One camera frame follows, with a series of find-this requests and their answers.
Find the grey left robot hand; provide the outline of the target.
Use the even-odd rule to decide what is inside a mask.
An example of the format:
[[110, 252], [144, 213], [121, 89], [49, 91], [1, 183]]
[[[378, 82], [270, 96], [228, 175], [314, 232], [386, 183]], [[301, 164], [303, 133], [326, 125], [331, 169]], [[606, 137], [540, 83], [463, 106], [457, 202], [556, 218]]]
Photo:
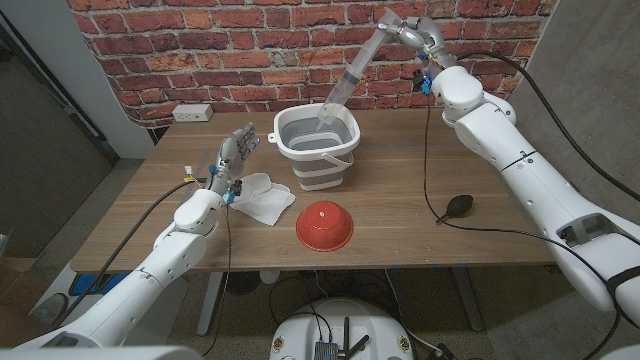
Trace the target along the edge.
[[260, 143], [255, 135], [252, 122], [236, 129], [226, 137], [217, 153], [215, 162], [210, 166], [211, 176], [205, 183], [207, 190], [220, 196], [239, 196], [242, 192], [242, 181], [239, 179], [246, 160]]

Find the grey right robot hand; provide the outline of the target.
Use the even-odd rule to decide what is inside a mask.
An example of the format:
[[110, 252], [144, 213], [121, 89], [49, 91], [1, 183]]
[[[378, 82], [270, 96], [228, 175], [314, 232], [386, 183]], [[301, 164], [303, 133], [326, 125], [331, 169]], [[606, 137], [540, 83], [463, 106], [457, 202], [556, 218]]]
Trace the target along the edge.
[[415, 50], [431, 79], [449, 67], [457, 66], [457, 60], [446, 49], [439, 26], [429, 17], [408, 17], [399, 21], [381, 21], [377, 28], [390, 36], [392, 43], [399, 43]]

